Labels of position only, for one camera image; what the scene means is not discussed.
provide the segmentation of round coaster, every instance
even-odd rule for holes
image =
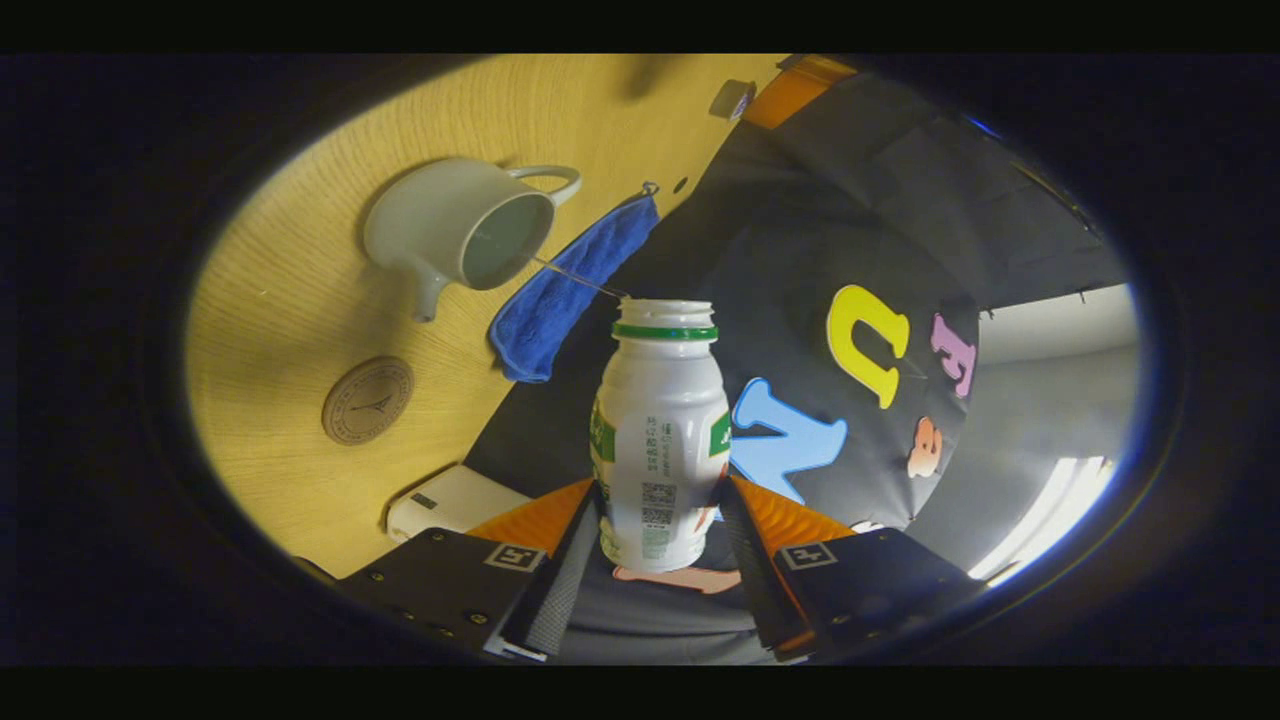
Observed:
[[[413,395],[413,370],[399,357],[374,357],[342,377],[324,401],[324,432],[361,445],[383,434]]]

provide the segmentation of wooden surface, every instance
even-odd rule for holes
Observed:
[[[550,258],[644,181],[662,186],[663,215],[686,199],[732,127],[708,114],[721,85],[764,87],[785,56],[493,58],[374,108],[294,158],[229,223],[195,290],[188,392],[227,489],[284,551],[337,577],[390,550],[379,528],[387,502],[461,461],[511,388],[486,331],[535,268],[492,291],[449,286],[438,319],[416,324],[410,279],[372,266],[360,246],[379,191],[447,156],[572,165],[584,186],[557,215],[541,252]],[[340,446],[320,423],[325,397],[379,355],[408,361],[413,397],[383,436]]]

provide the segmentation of blue microfiber cloth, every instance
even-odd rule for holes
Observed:
[[[653,195],[645,183],[640,195],[600,218],[552,264],[604,284],[614,270],[649,238],[658,224]],[[596,291],[543,268],[503,305],[489,325],[489,340],[502,357],[503,375],[521,383],[545,383],[561,343],[591,304]]]

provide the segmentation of bottle neck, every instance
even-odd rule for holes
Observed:
[[[641,340],[613,336],[618,351],[632,357],[694,359],[710,357],[710,340]]]
[[[631,356],[708,357],[719,337],[712,304],[698,300],[637,300],[618,304],[613,337]]]

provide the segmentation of white plastic bottle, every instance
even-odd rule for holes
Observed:
[[[591,413],[590,454],[608,514],[600,547],[641,573],[687,568],[728,473],[730,414],[712,356],[712,304],[622,300],[618,350]]]

